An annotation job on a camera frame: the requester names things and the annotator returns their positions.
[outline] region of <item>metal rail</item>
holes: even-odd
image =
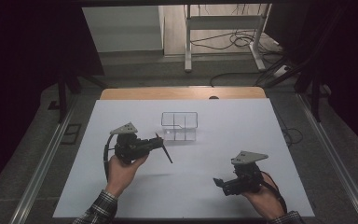
[[[69,120],[71,119],[74,108],[77,102],[77,95],[72,95],[69,101],[68,113],[63,119],[62,123],[59,124],[54,132],[53,137],[48,143],[48,147],[43,154],[42,159],[37,165],[33,176],[31,177],[30,182],[28,183],[27,188],[25,189],[22,197],[20,199],[19,204],[17,205],[16,210],[14,211],[13,217],[10,220],[10,224],[22,224],[25,223],[31,208],[34,204],[34,200],[36,199],[37,193],[42,186],[42,183],[45,179],[46,173],[48,172],[48,168],[51,165],[51,162],[54,158],[54,155],[57,151],[58,146],[62,140],[62,136],[65,132],[66,127],[68,126]]]
[[[322,125],[322,123],[317,122],[315,117],[310,112],[310,105],[307,102],[307,99],[304,99],[304,96],[301,94],[298,94],[297,96],[302,104],[302,107],[304,109],[305,114],[307,115],[308,120],[310,121],[310,125],[312,126],[324,148],[324,152],[326,153],[327,158],[330,160],[331,164],[333,165],[333,168],[336,170],[337,176],[341,181],[342,186],[348,193],[348,196],[350,197],[351,202],[353,203],[353,206],[358,214],[358,187],[356,183],[351,178],[351,175],[349,174],[343,161],[337,154],[336,148],[334,147],[330,138],[324,130],[324,126]]]

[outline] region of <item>transparent box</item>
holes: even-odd
[[[166,141],[195,141],[198,125],[197,112],[164,112],[161,115]]]

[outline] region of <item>wrist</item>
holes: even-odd
[[[122,188],[117,188],[117,187],[111,186],[111,185],[107,185],[105,190],[107,192],[109,192],[110,194],[114,195],[115,198],[118,198],[121,195],[121,193],[123,193],[123,191],[124,191],[124,189],[122,189]]]

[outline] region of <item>gray floor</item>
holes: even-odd
[[[222,73],[227,75],[214,81],[215,86],[252,86],[257,79],[256,67],[249,54],[224,56],[199,56],[194,58],[193,72],[184,72],[183,57],[163,57],[162,55],[102,55],[105,77],[98,79],[111,86],[209,86],[210,78]],[[81,143],[83,133],[95,101],[101,89],[84,79],[80,79],[83,91],[76,98],[75,112],[70,124],[81,124],[80,135],[73,145],[61,144],[48,169],[46,178],[29,211],[26,223],[70,223],[71,218],[52,218],[67,176]],[[293,90],[293,77],[280,85],[265,90],[275,106],[277,117],[288,129],[298,129],[302,141],[289,147],[296,168],[307,192],[316,218],[307,218],[307,223],[358,223],[358,213],[348,192],[343,187],[324,147],[304,112],[299,97]],[[0,175],[0,223],[8,223],[28,185],[34,169],[57,128],[59,112],[48,110],[51,101],[58,100],[57,87],[46,89],[41,96],[41,106],[33,123],[24,135],[15,154]],[[339,157],[347,167],[358,187],[358,138],[335,114],[326,99],[321,99],[322,124],[333,142]],[[293,141],[301,139],[296,131],[289,131]],[[71,142],[74,137],[65,136],[63,142]]]

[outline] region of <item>table surface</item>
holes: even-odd
[[[186,100],[266,98],[259,87],[149,87],[136,89],[106,89],[101,100]]]
[[[226,100],[205,100],[211,95]],[[80,216],[105,185],[101,156],[113,127],[132,121],[139,130],[138,137],[145,139],[154,132],[162,132],[161,112],[170,109],[199,113],[197,141],[165,141],[173,164],[162,150],[154,150],[120,197],[122,203],[117,217],[259,217],[246,200],[226,197],[212,181],[213,177],[225,181],[235,178],[230,158],[241,150],[268,154],[269,158],[258,166],[276,177],[288,209],[297,210],[304,217],[314,216],[272,106],[262,89],[112,89],[104,91],[101,99],[92,112],[55,217]]]

